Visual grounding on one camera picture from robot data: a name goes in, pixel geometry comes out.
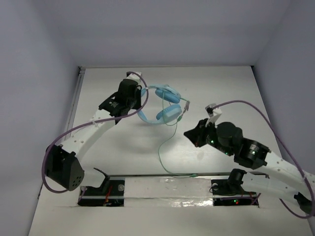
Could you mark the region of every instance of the black mount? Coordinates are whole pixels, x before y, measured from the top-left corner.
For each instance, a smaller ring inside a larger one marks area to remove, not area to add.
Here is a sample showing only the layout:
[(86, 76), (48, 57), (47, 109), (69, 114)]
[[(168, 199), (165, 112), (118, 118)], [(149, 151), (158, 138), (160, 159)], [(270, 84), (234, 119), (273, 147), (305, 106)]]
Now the black mount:
[(240, 169), (233, 169), (228, 179), (212, 179), (212, 193), (214, 195), (234, 196), (249, 194), (245, 192), (241, 185), (243, 184), (242, 178), (246, 171)]
[(123, 79), (118, 91), (103, 101), (98, 109), (108, 111), (112, 117), (125, 116), (131, 109), (138, 110), (141, 107), (141, 89), (136, 81)]
[(85, 191), (85, 194), (91, 195), (91, 196), (93, 196), (93, 195), (94, 196), (106, 195), (108, 187), (109, 187), (110, 176), (98, 168), (94, 168), (94, 169), (97, 170), (98, 172), (102, 173), (105, 178), (104, 178), (102, 184), (100, 185), (100, 187), (98, 187), (98, 188), (95, 188), (92, 186), (86, 186), (87, 190)]

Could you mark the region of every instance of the headphone headband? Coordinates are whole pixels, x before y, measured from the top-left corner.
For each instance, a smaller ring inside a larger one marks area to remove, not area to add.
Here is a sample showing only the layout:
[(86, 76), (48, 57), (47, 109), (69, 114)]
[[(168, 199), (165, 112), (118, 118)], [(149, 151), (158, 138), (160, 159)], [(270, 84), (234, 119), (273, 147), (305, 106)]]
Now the headphone headband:
[[(172, 94), (174, 94), (175, 96), (181, 98), (182, 96), (180, 95), (179, 92), (177, 92), (174, 88), (170, 87), (169, 85), (160, 85), (160, 84), (156, 84), (156, 85), (150, 85), (148, 86), (148, 89), (160, 89), (160, 90), (166, 90), (171, 92)], [(143, 96), (146, 92), (146, 88), (142, 88), (141, 90), (141, 96)]]
[(177, 117), (182, 113), (181, 106), (179, 105), (181, 95), (175, 89), (173, 89), (169, 85), (150, 85), (147, 88), (142, 88), (141, 96), (145, 94), (146, 89), (156, 89), (156, 95), (158, 97), (175, 104), (159, 112), (156, 116), (156, 120), (148, 120), (144, 113), (142, 111), (139, 111), (138, 116), (144, 122), (149, 124), (165, 124), (177, 119)]

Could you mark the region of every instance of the white platform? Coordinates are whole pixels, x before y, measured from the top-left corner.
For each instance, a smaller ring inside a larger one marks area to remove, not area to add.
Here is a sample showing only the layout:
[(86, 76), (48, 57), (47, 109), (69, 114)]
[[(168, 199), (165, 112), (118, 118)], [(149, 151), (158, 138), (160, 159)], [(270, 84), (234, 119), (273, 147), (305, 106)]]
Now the white platform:
[[(179, 173), (228, 173), (239, 166), (232, 157), (211, 148), (195, 148), (183, 133), (206, 118), (205, 106), (234, 99), (249, 101), (266, 114), (250, 67), (167, 67), (87, 69), (83, 79), (74, 126), (91, 118), (98, 105), (118, 89), (129, 70), (141, 71), (148, 84), (169, 84), (191, 101), (176, 136), (162, 148), (165, 166)], [(154, 118), (161, 99), (154, 91), (144, 112)], [(251, 107), (232, 104), (221, 108), (219, 122), (230, 121), (280, 154), (267, 124)], [(138, 116), (126, 118), (106, 132), (88, 151), (83, 168), (98, 167), (110, 175), (165, 174), (158, 161), (158, 146), (173, 127), (148, 126)], [(56, 184), (49, 181), (52, 187)], [(237, 207), (79, 207), (78, 190), (56, 195), (43, 189), (31, 227), (31, 236), (52, 235), (181, 235), (240, 236), (304, 235), (311, 231), (306, 220), (295, 218), (277, 199), (262, 196), (261, 208)]]

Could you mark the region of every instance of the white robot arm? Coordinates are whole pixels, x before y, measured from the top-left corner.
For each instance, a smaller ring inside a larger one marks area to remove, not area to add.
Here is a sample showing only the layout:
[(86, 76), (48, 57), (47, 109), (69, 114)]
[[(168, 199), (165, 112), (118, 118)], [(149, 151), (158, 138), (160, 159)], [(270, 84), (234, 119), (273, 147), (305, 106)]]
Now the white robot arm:
[(241, 169), (233, 169), (226, 181), (213, 184), (213, 194), (237, 195), (240, 192), (259, 192), (298, 205), (305, 213), (312, 212), (311, 192), (315, 189), (315, 177), (304, 172), (310, 183), (308, 188), (298, 168), (277, 156), (263, 144), (243, 137), (242, 129), (230, 122), (215, 125), (222, 114), (215, 104), (206, 107), (210, 118), (200, 120), (196, 128), (184, 135), (196, 146), (206, 144), (234, 156), (234, 162), (256, 172), (272, 177), (256, 176)]
[(45, 176), (68, 191), (80, 186), (84, 178), (80, 162), (85, 153), (107, 130), (114, 127), (122, 118), (129, 116), (128, 112), (131, 109), (140, 110), (145, 105), (147, 99), (141, 106), (140, 78), (140, 72), (128, 72), (127, 78), (120, 82), (118, 91), (99, 105), (89, 123), (78, 126), (78, 131), (72, 132), (70, 138), (59, 145), (53, 143), (47, 148), (42, 177), (44, 185), (50, 191), (63, 192), (50, 189)]

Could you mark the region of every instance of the black bracket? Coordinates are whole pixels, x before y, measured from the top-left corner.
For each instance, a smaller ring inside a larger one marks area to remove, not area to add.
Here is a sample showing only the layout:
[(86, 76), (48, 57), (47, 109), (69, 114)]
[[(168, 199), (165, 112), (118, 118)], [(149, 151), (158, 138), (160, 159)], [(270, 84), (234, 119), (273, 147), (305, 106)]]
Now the black bracket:
[(76, 189), (84, 178), (84, 170), (75, 154), (53, 145), (46, 161), (45, 175), (68, 191)]
[(85, 191), (85, 195), (90, 195), (90, 196), (102, 196), (105, 195), (107, 193), (108, 187), (109, 187), (109, 180), (110, 180), (110, 176), (107, 175), (106, 173), (104, 173), (103, 171), (101, 171), (98, 168), (94, 168), (95, 170), (101, 172), (104, 176), (105, 179), (103, 180), (102, 184), (100, 185), (100, 187), (95, 188), (92, 186), (87, 186), (87, 190)]
[(108, 111), (112, 117), (125, 116), (131, 109), (138, 110), (141, 107), (141, 89), (136, 81), (123, 79), (118, 91), (103, 101), (98, 109)]

